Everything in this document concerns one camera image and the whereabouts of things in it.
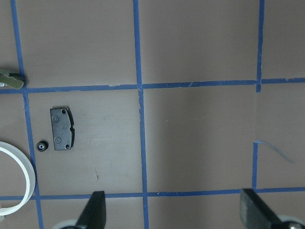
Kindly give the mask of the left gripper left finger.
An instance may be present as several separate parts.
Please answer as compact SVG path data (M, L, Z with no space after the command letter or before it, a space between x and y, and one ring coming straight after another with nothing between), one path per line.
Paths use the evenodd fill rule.
M103 229L106 225L106 203L104 191L95 191L79 216L77 229Z

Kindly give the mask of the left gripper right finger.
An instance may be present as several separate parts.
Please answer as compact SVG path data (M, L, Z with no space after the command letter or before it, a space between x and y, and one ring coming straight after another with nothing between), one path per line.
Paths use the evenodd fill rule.
M239 212L246 229L286 228L286 223L279 219L253 189L241 189Z

